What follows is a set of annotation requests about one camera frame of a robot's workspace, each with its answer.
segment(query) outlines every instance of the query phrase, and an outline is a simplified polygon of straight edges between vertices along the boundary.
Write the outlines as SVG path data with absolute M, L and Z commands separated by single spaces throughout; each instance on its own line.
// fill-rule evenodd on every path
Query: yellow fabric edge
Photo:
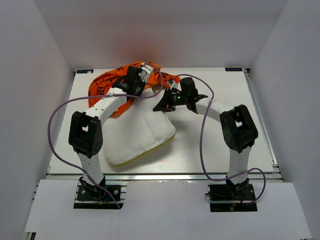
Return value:
M 124 165 L 126 165 L 126 164 L 129 164 L 129 163 L 133 162 L 134 160 L 136 160 L 136 159 L 138 159 L 138 158 L 140 158 L 140 157 L 143 157 L 144 155 L 146 155 L 146 154 L 152 152 L 153 150 L 161 147 L 162 145 L 170 142 L 172 139 L 174 139 L 175 135 L 176 135 L 176 134 L 173 134 L 170 138 L 168 138 L 168 139 L 167 139 L 166 141 L 164 141 L 163 143 L 159 144 L 158 146 L 156 146 L 156 147 L 154 147 L 154 148 L 152 148 L 152 149 L 150 149 L 150 150 L 148 150 L 148 151 L 145 151 L 145 152 L 141 153 L 140 155 L 138 155 L 138 156 L 130 159 L 129 161 L 126 161 L 126 162 L 123 162 L 123 163 L 119 163 L 119 164 L 112 164 L 112 163 L 109 162 L 109 164 L 111 164 L 111 165 L 113 165 L 113 166 L 117 166 L 117 167 L 122 167 L 122 166 L 124 166 Z

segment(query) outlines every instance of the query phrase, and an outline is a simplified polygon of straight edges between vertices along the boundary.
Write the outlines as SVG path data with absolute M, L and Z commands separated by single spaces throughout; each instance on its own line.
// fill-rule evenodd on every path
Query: black mounting plate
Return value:
M 249 184 L 247 187 L 242 189 L 236 197 L 230 198 L 228 196 L 228 192 L 230 188 L 226 184 L 211 184 L 209 185 L 209 192 L 210 192 L 210 200 L 223 202 L 223 201 L 241 201 L 243 198 L 245 201 L 253 201 L 256 199 L 255 190 L 252 184 Z
M 209 199 L 210 202 L 210 212 L 257 212 L 257 204 L 251 203 L 256 199 L 255 190 L 252 184 L 243 188 L 238 192 L 236 197 L 227 197 L 230 192 L 230 188 L 227 184 L 212 184 L 209 185 Z
M 116 201 L 120 201 L 121 195 L 121 185 L 106 185 L 105 188 L 112 194 Z M 79 190 L 76 199 L 78 201 L 87 202 L 87 201 L 101 201 L 103 199 L 95 199 L 92 197 L 89 191 L 86 191 L 84 186 L 79 185 Z

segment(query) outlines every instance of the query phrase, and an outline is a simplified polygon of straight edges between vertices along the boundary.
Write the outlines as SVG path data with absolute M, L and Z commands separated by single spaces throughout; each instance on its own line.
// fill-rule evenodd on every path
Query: black bracket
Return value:
M 119 77 L 112 87 L 121 89 L 129 95 L 141 96 L 146 86 L 146 82 L 140 80 L 142 71 L 140 67 L 129 66 L 126 75 Z
M 86 182 L 84 180 L 83 176 L 79 178 L 79 181 L 80 181 L 81 185 L 83 186 L 84 190 L 87 191 L 88 193 L 90 193 L 90 195 L 95 199 L 100 199 L 106 194 L 105 191 L 102 190 L 101 188 L 99 188 L 96 185 L 93 185 L 89 182 Z M 103 179 L 99 183 L 99 186 L 101 186 L 102 188 L 106 188 L 105 177 L 103 177 Z
M 221 113 L 220 122 L 224 141 L 230 149 L 241 153 L 243 149 L 255 144 L 258 130 L 245 105 Z
M 103 144 L 101 122 L 85 112 L 74 112 L 71 118 L 69 144 L 76 153 L 91 158 L 98 154 Z
M 106 188 L 117 202 L 120 201 L 122 186 L 106 185 L 105 178 L 103 178 L 102 181 L 99 185 Z M 99 194 L 93 194 L 93 192 L 88 188 L 89 184 L 84 185 L 81 180 L 80 182 L 81 185 L 79 185 L 76 195 L 76 200 L 78 200 L 78 202 L 73 204 L 74 209 L 118 209 L 116 204 L 104 190 L 100 191 Z
M 227 203 L 230 201 L 253 201 L 256 199 L 254 187 L 249 184 L 249 179 L 240 183 L 243 187 L 241 189 L 235 190 L 232 183 L 229 184 L 211 184 L 209 185 L 209 192 L 206 194 L 209 196 L 210 200 L 213 202 Z
M 166 89 L 160 102 L 153 108 L 154 112 L 173 112 L 176 106 L 186 107 L 197 114 L 196 102 L 208 96 L 198 94 L 194 80 L 186 77 L 180 80 L 181 90 L 176 88 Z

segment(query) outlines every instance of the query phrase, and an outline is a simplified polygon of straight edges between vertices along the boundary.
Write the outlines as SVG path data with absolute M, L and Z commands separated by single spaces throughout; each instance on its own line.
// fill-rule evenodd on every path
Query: orange cloth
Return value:
M 144 61 L 135 61 L 131 64 L 118 67 L 116 69 L 113 69 L 111 71 L 107 71 L 100 76 L 96 77 L 93 82 L 89 86 L 88 95 L 89 96 L 97 96 L 97 95 L 106 95 L 109 91 L 109 89 L 112 87 L 112 85 L 116 82 L 116 80 L 121 77 L 125 76 L 127 74 L 127 70 L 129 66 L 134 66 L 136 68 L 140 68 L 141 64 L 144 63 Z M 161 66 L 155 64 L 154 62 L 150 62 L 151 64 L 157 66 L 157 68 L 161 69 Z M 163 77 L 163 87 L 170 88 L 169 84 L 167 84 L 168 80 L 172 78 L 174 75 L 170 75 L 165 72 L 161 72 Z M 178 84 L 180 78 L 176 77 L 174 81 Z M 161 77 L 158 73 L 158 71 L 153 68 L 153 72 L 149 76 L 148 82 L 146 83 L 144 89 L 151 88 L 152 86 L 156 84 L 161 84 Z M 89 107 L 91 108 L 93 105 L 98 102 L 100 98 L 91 98 L 89 99 Z M 132 104 L 134 99 L 130 98 L 125 104 L 120 106 L 117 111 L 115 111 L 112 116 L 120 116 L 123 114 Z

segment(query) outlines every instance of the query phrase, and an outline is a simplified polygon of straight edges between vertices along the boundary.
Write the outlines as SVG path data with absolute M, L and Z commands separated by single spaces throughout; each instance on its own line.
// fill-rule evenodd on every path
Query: white panel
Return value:
M 259 194 L 262 183 L 253 186 Z M 258 212 L 210 212 L 206 181 L 130 182 L 121 210 L 73 209 L 76 188 L 75 180 L 42 180 L 25 231 L 36 240 L 311 237 L 292 183 L 268 183 Z
M 320 1 L 289 0 L 252 66 L 252 83 L 283 178 L 320 239 Z
M 70 98 L 87 96 L 88 87 L 92 80 L 106 71 L 108 69 L 95 69 L 93 73 L 76 74 Z M 163 68 L 163 71 L 174 75 L 181 73 L 192 74 L 202 78 L 213 88 L 215 99 L 218 102 L 230 106 L 246 105 L 259 132 L 259 137 L 255 141 L 249 156 L 248 166 L 249 168 L 261 168 L 265 172 L 273 171 L 272 160 L 264 141 L 243 72 L 226 72 L 224 68 Z M 210 96 L 211 93 L 204 84 L 196 79 L 194 81 L 200 94 Z M 68 144 L 71 116 L 75 111 L 81 112 L 87 108 L 87 100 L 73 102 L 67 106 L 55 146 L 56 151 L 64 159 L 76 165 L 80 165 L 80 160 L 73 148 Z M 100 154 L 102 172 L 106 174 L 202 173 L 199 139 L 203 115 L 197 115 L 189 111 L 185 106 L 178 106 L 175 112 L 167 113 L 167 116 L 176 128 L 176 134 L 172 141 L 145 156 L 120 166 L 109 164 Z M 229 169 L 229 156 L 230 152 L 223 138 L 221 124 L 208 118 L 203 136 L 203 157 L 207 171 L 211 173 L 226 173 Z M 49 172 L 51 174 L 81 173 L 80 170 L 64 164 L 55 156 L 52 156 Z
M 21 238 L 36 184 L 45 177 L 51 156 L 48 119 L 69 93 L 71 79 L 35 3 L 1 0 L 1 239 Z
M 287 0 L 35 0 L 73 70 L 249 68 Z

